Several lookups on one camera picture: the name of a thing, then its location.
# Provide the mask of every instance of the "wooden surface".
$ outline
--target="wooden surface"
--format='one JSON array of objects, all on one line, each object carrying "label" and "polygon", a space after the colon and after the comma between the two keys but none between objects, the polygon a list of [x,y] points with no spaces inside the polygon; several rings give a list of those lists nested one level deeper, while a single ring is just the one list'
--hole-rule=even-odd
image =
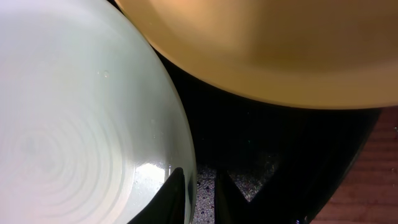
[{"label": "wooden surface", "polygon": [[312,224],[398,223],[398,107],[386,108],[362,153]]}]

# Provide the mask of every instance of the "concentric circle pattern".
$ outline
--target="concentric circle pattern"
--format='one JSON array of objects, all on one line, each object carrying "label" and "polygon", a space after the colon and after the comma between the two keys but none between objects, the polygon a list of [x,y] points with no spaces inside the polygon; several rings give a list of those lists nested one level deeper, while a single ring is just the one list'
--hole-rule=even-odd
[{"label": "concentric circle pattern", "polygon": [[1,120],[0,192],[15,202],[11,210],[28,214],[20,221],[111,223],[123,210],[134,175],[131,143],[109,113],[87,105],[57,105],[46,120]]},{"label": "concentric circle pattern", "polygon": [[126,224],[176,167],[195,193],[172,82],[108,2],[0,1],[0,30],[1,224]]}]

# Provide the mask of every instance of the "ceramic plate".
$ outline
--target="ceramic plate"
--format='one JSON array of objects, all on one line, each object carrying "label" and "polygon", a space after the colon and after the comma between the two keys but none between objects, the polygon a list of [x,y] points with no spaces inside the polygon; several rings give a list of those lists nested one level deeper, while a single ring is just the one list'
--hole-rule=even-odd
[{"label": "ceramic plate", "polygon": [[150,44],[231,93],[299,108],[398,104],[398,2],[116,0]]},{"label": "ceramic plate", "polygon": [[126,224],[176,167],[196,183],[177,92],[110,3],[2,1],[0,30],[0,223]]}]

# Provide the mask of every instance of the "black surface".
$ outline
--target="black surface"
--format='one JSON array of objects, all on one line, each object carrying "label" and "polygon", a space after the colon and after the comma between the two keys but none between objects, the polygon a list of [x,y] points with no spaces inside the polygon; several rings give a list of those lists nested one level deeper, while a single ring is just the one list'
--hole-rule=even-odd
[{"label": "black surface", "polygon": [[[310,222],[343,180],[381,111],[269,105],[219,90],[158,56],[180,95],[199,164],[253,172],[265,164],[278,164],[275,175],[249,203],[249,212],[240,213],[245,222]],[[217,192],[227,190],[230,188],[216,187],[215,202]],[[236,196],[225,199],[228,203],[218,203],[215,214],[220,214],[217,210],[235,211],[240,199]],[[217,208],[220,204],[228,209]],[[236,212],[230,215],[238,223]]]},{"label": "black surface", "polygon": [[243,224],[249,221],[249,203],[225,170],[217,172],[214,204],[216,224]]}]

